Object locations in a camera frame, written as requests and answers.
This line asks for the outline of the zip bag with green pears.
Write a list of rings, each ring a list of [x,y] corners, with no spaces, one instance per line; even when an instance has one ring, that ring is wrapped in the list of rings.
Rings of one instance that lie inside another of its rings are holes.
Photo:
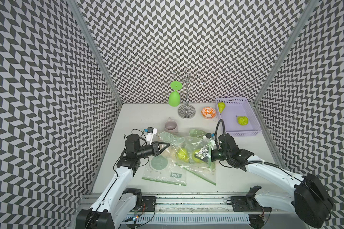
[[[208,143],[203,140],[203,137],[195,137],[195,136],[177,136],[168,132],[162,132],[159,134],[159,139],[162,142],[170,143],[170,146],[173,146],[176,151],[180,148],[185,148],[189,154],[189,162],[188,163],[196,163],[192,159],[192,154],[195,150],[199,150],[204,146],[209,146]]]

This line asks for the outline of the green pear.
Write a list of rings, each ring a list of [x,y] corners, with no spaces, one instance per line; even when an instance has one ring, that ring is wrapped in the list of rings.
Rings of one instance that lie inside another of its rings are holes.
[[[180,148],[177,151],[177,158],[183,162],[189,162],[189,154],[185,148]]]
[[[224,111],[226,104],[224,102],[219,102],[217,105],[218,105],[219,113],[221,114]]]
[[[246,116],[237,116],[237,122],[241,126],[246,126],[249,123],[249,119]]]
[[[200,152],[200,150],[195,150],[192,154],[192,159],[196,163],[203,163],[203,161],[198,157],[199,152]]]

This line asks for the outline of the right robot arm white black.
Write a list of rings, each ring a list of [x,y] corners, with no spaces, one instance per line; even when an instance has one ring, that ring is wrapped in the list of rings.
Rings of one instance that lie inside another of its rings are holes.
[[[318,176],[311,173],[292,173],[279,165],[265,161],[251,151],[239,148],[235,139],[225,131],[223,119],[218,121],[217,127],[222,127],[222,135],[218,135],[217,132],[203,135],[203,139],[213,141],[214,147],[210,156],[197,156],[199,160],[225,161],[228,168],[258,175],[282,188],[292,200],[279,200],[279,196],[274,196],[277,208],[294,211],[303,222],[313,228],[320,229],[332,218],[334,202]]]

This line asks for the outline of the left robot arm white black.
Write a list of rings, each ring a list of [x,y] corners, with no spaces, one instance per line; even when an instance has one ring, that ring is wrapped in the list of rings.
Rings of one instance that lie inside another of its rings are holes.
[[[148,127],[144,132],[145,136],[130,134],[125,138],[125,148],[116,162],[116,174],[91,207],[78,213],[76,229],[117,229],[130,211],[142,207],[141,190],[127,185],[140,167],[142,158],[158,156],[170,146],[153,141],[156,128]]]

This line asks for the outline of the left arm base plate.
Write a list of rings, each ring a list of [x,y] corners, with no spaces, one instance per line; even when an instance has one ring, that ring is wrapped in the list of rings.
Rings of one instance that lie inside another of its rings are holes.
[[[138,212],[154,212],[156,199],[156,196],[137,197],[136,206],[132,210]]]

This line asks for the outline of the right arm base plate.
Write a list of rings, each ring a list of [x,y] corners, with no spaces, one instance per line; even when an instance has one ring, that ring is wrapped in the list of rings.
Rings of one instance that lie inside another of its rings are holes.
[[[246,196],[231,196],[231,205],[234,212],[271,212],[271,207],[261,206],[255,198]]]

